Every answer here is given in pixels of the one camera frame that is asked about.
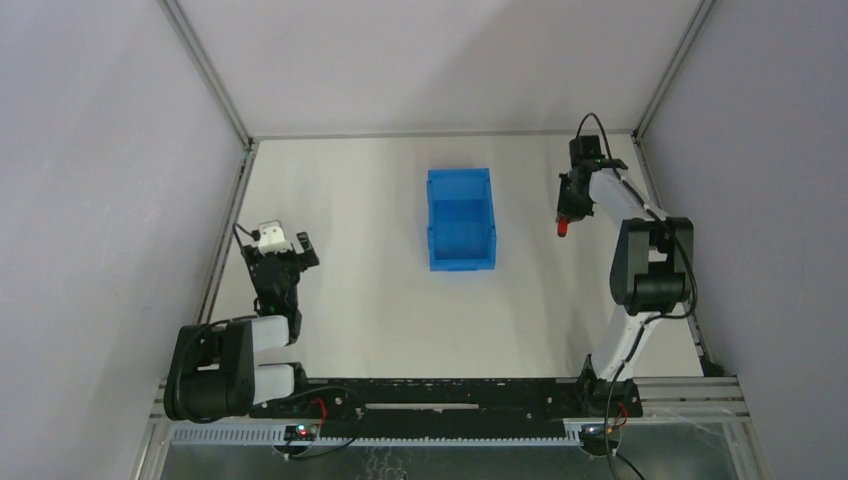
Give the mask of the red handled screwdriver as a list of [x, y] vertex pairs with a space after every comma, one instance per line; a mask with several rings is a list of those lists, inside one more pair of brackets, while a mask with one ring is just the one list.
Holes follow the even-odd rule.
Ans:
[[559, 238], [567, 236], [569, 231], [570, 219], [564, 215], [557, 216], [556, 233]]

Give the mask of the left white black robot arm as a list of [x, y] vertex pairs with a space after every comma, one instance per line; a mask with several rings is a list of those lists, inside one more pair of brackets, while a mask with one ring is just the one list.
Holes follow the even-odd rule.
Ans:
[[298, 286], [320, 260], [305, 232], [291, 243], [271, 225], [253, 238], [238, 248], [255, 292], [254, 313], [179, 330], [163, 396], [171, 420], [212, 423], [246, 416], [254, 406], [294, 392], [294, 365], [262, 366], [256, 356], [299, 339]]

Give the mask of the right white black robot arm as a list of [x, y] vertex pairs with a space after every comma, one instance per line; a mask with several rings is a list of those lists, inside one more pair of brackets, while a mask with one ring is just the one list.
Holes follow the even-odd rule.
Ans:
[[616, 307], [600, 343], [588, 355], [579, 382], [587, 397], [624, 395], [645, 341], [676, 308], [695, 299], [689, 255], [694, 227], [670, 217], [630, 182], [618, 159], [579, 159], [559, 176], [557, 234], [602, 208], [618, 226], [609, 274]]

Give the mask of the blue plastic bin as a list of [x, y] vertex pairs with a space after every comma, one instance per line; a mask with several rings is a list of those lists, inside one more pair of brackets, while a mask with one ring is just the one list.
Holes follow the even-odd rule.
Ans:
[[490, 170], [431, 169], [426, 182], [432, 271], [493, 270], [497, 230]]

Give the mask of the aluminium frame left rail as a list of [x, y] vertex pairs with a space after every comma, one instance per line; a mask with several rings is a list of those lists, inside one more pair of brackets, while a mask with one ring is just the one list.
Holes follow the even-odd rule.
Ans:
[[252, 139], [242, 152], [237, 164], [236, 177], [225, 204], [224, 216], [221, 227], [215, 241], [215, 250], [212, 262], [208, 270], [200, 303], [194, 317], [194, 324], [204, 324], [210, 317], [214, 307], [215, 298], [219, 289], [221, 276], [227, 260], [232, 232], [231, 229], [237, 219], [238, 212], [244, 198], [244, 190], [249, 182], [249, 176], [255, 160], [258, 143]]

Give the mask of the aluminium frame back rail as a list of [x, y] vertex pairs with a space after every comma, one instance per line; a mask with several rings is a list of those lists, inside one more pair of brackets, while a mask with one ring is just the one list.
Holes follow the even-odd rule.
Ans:
[[254, 143], [271, 140], [340, 140], [371, 138], [436, 138], [436, 137], [485, 137], [485, 136], [534, 136], [565, 135], [573, 137], [576, 129], [537, 129], [537, 130], [456, 130], [456, 131], [400, 131], [371, 133], [330, 133], [330, 134], [292, 134], [292, 135], [255, 135]]

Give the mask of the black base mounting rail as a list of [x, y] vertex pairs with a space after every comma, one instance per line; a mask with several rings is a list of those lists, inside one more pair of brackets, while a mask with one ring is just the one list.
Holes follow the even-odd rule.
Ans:
[[553, 434], [576, 423], [618, 427], [644, 414], [631, 381], [626, 394], [586, 396], [579, 380], [312, 379], [294, 395], [259, 404], [252, 419], [320, 420], [323, 433], [437, 436]]

